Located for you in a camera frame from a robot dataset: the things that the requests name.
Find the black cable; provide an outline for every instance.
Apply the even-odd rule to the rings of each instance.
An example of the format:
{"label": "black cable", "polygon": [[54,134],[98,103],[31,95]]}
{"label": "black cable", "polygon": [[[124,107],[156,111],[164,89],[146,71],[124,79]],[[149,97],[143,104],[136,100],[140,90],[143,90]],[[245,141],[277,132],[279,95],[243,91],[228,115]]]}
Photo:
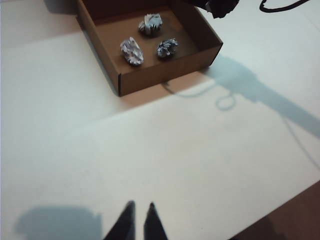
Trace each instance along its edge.
{"label": "black cable", "polygon": [[283,11],[288,11],[288,10],[294,9],[294,8],[300,6],[301,4],[304,4],[307,1],[309,1],[309,0],[299,0],[289,6],[284,6],[284,7],[279,7],[279,8],[266,8],[265,3],[267,2],[267,0],[263,0],[260,4],[260,10],[265,13],[283,12]]}

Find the brown floor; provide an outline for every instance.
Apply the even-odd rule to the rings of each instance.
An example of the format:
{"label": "brown floor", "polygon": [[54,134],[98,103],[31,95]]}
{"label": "brown floor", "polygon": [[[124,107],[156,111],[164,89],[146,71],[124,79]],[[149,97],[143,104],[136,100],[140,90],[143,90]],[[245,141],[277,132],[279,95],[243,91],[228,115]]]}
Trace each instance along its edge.
{"label": "brown floor", "polygon": [[234,238],[236,240],[320,240],[320,181]]}

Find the open cardboard box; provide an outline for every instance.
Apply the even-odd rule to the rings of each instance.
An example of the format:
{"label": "open cardboard box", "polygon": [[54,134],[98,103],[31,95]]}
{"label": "open cardboard box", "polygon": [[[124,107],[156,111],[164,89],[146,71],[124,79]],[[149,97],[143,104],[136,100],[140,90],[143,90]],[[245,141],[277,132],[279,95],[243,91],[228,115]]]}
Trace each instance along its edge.
{"label": "open cardboard box", "polygon": [[[181,0],[77,0],[79,17],[119,96],[203,69],[212,64],[223,42],[199,10]],[[138,31],[144,15],[160,13],[163,25],[155,37]],[[144,63],[131,66],[120,43],[133,37]],[[169,38],[179,43],[167,60],[157,57],[158,44]]]}

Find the crumpled foil ball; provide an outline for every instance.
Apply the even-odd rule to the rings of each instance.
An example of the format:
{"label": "crumpled foil ball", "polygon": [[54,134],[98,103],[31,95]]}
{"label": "crumpled foil ball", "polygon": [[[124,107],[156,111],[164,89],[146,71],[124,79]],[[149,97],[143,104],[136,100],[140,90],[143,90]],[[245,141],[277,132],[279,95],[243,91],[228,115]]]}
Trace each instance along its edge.
{"label": "crumpled foil ball", "polygon": [[173,54],[176,53],[176,47],[178,47],[179,44],[175,38],[170,38],[167,40],[164,40],[160,42],[156,54],[159,58],[166,58],[170,57]]}
{"label": "crumpled foil ball", "polygon": [[120,44],[121,52],[127,62],[133,66],[139,66],[144,62],[144,54],[131,36]]}
{"label": "crumpled foil ball", "polygon": [[160,31],[163,22],[159,13],[147,14],[139,23],[139,31],[148,36],[153,36]]}

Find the white surface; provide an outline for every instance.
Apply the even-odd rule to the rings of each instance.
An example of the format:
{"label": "white surface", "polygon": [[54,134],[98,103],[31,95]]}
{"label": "white surface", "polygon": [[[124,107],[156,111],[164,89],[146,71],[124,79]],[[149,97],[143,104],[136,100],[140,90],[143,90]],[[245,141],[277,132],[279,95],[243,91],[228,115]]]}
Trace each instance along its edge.
{"label": "white surface", "polygon": [[151,201],[171,240],[226,240],[320,180],[319,1],[203,11],[211,68],[122,98],[46,2],[1,4],[2,239],[102,239],[135,200],[137,240]]}

